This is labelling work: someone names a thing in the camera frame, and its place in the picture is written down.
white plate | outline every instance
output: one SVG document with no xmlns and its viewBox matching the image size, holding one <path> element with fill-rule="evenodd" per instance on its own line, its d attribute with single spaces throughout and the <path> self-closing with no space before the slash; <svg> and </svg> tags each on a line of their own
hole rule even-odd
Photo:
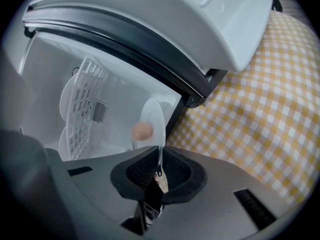
<svg viewBox="0 0 320 240">
<path fill-rule="evenodd" d="M 77 74 L 69 79 L 66 83 L 60 98 L 60 114 L 64 121 L 67 121 L 69 98 L 72 92 L 72 88 L 75 84 Z"/>
<path fill-rule="evenodd" d="M 67 128 L 64 127 L 59 140 L 59 154 L 62 161 L 69 161 L 67 147 Z"/>
<path fill-rule="evenodd" d="M 146 140 L 137 141 L 136 148 L 159 146 L 159 162 L 161 162 L 162 148 L 166 143 L 166 125 L 164 113 L 155 98 L 148 99 L 144 104 L 139 121 L 152 125 L 152 136 Z"/>
</svg>

drain grate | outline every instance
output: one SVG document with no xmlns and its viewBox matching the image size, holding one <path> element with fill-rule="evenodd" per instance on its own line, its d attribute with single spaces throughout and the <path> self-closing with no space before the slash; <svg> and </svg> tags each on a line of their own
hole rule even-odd
<svg viewBox="0 0 320 240">
<path fill-rule="evenodd" d="M 97 123 L 103 123 L 106 115 L 108 104 L 103 103 L 100 100 L 97 100 L 95 103 L 92 120 Z"/>
</svg>

white container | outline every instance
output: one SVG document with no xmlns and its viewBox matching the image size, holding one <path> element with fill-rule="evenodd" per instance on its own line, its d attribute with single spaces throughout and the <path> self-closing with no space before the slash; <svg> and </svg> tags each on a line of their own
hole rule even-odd
<svg viewBox="0 0 320 240">
<path fill-rule="evenodd" d="M 74 68 L 80 69 L 65 121 L 60 115 L 60 98 Z M 181 99 L 165 84 L 123 60 L 49 33 L 37 33 L 31 40 L 21 76 L 36 94 L 25 112 L 23 133 L 46 148 L 59 151 L 66 127 L 66 139 L 77 144 L 60 144 L 60 149 L 74 148 L 67 157 L 63 156 L 64 161 L 131 150 L 132 128 L 139 121 L 146 101 L 154 98 L 159 102 L 167 125 Z M 89 89 L 92 95 L 86 96 Z"/>
<path fill-rule="evenodd" d="M 205 74 L 242 71 L 265 31 L 273 0 L 33 0 L 30 5 L 85 6 L 114 12 L 153 30 Z"/>
</svg>

dish rack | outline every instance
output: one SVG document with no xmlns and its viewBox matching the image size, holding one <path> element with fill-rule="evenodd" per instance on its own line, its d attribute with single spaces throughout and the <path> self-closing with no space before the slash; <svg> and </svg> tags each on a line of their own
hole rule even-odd
<svg viewBox="0 0 320 240">
<path fill-rule="evenodd" d="M 66 147 L 69 160 L 77 160 L 90 144 L 96 96 L 107 77 L 106 68 L 84 58 L 68 102 Z"/>
</svg>

checkered tablecloth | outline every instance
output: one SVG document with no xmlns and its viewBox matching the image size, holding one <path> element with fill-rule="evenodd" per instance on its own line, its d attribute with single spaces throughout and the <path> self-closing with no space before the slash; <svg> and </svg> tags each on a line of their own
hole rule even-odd
<svg viewBox="0 0 320 240">
<path fill-rule="evenodd" d="M 166 144 L 236 164 L 288 203 L 300 202 L 320 170 L 319 69 L 317 36 L 272 11 L 247 68 L 186 110 Z"/>
</svg>

